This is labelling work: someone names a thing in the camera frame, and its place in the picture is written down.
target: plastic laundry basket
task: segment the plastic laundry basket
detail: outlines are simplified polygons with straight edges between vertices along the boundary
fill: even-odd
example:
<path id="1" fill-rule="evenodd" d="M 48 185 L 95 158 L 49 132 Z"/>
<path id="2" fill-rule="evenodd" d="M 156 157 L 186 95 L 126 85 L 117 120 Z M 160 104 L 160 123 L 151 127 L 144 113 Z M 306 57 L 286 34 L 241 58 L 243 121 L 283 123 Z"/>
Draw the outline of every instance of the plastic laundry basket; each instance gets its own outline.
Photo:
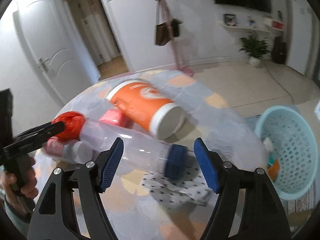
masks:
<path id="1" fill-rule="evenodd" d="M 271 156 L 280 164 L 273 183 L 279 197 L 300 198 L 310 188 L 318 168 L 316 139 L 308 123 L 289 107 L 273 106 L 261 115 L 255 133 L 273 143 Z"/>

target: hand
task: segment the hand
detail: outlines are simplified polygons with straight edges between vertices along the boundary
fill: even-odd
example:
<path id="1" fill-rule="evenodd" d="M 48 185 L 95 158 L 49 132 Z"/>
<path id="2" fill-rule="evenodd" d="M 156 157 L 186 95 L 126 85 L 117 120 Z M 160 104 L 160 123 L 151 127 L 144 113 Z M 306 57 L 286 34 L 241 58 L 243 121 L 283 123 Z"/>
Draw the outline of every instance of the hand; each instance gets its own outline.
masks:
<path id="1" fill-rule="evenodd" d="M 34 158 L 30 157 L 30 170 L 28 170 L 28 182 L 21 188 L 21 193 L 27 198 L 35 198 L 38 195 L 38 190 L 35 188 L 37 184 L 36 174 L 33 165 L 36 164 Z M 5 191 L 7 202 L 21 215 L 25 215 L 16 195 L 13 193 L 11 186 L 17 181 L 17 178 L 12 173 L 5 173 L 1 178 L 1 187 Z"/>

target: wall shelf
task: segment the wall shelf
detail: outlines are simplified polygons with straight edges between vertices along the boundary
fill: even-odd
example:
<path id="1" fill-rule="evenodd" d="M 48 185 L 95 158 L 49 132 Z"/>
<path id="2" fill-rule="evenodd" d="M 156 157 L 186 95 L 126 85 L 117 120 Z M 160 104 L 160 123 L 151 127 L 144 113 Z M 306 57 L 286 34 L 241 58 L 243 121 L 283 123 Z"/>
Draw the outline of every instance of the wall shelf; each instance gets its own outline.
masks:
<path id="1" fill-rule="evenodd" d="M 273 29 L 273 30 L 277 30 L 277 31 L 281 31 L 281 32 L 284 32 L 284 30 L 281 30 L 281 29 L 278 29 L 278 28 L 275 28 L 275 27 L 271 27 L 271 26 L 269 26 L 271 29 Z"/>
<path id="2" fill-rule="evenodd" d="M 265 32 L 265 33 L 270 33 L 270 31 L 266 30 L 266 29 L 260 29 L 260 28 L 252 28 L 250 26 L 229 26 L 226 25 L 223 21 L 219 21 L 220 25 L 222 25 L 225 28 L 230 28 L 230 29 L 244 29 L 244 30 L 251 30 L 251 31 L 256 31 L 256 32 Z"/>

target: red box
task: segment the red box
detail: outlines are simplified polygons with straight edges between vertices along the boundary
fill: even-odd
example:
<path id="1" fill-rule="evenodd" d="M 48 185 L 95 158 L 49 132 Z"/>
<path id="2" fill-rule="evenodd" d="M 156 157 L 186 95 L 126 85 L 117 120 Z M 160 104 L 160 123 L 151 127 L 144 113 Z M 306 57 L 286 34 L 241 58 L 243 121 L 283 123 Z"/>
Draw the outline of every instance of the red box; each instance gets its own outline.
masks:
<path id="1" fill-rule="evenodd" d="M 279 30 L 283 30 L 283 23 L 272 21 L 272 27 Z"/>
<path id="2" fill-rule="evenodd" d="M 109 109 L 101 118 L 100 122 L 105 122 L 108 124 L 126 127 L 129 122 L 129 117 L 127 117 L 124 113 L 119 109 Z"/>

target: sleeve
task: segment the sleeve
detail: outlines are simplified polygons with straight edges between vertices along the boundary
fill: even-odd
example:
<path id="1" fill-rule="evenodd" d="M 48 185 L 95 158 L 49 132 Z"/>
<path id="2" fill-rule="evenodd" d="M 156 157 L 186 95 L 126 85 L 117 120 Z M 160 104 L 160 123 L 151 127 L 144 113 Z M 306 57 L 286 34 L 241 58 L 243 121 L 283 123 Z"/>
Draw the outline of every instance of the sleeve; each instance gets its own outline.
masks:
<path id="1" fill-rule="evenodd" d="M 15 227 L 20 231 L 20 233 L 24 235 L 25 238 L 27 238 L 31 217 L 26 218 L 18 214 L 12 208 L 12 206 L 7 202 L 7 199 L 5 199 L 4 201 L 4 208 L 5 208 L 5 212 L 7 213 L 8 217 L 10 218 L 12 223 L 15 225 Z"/>

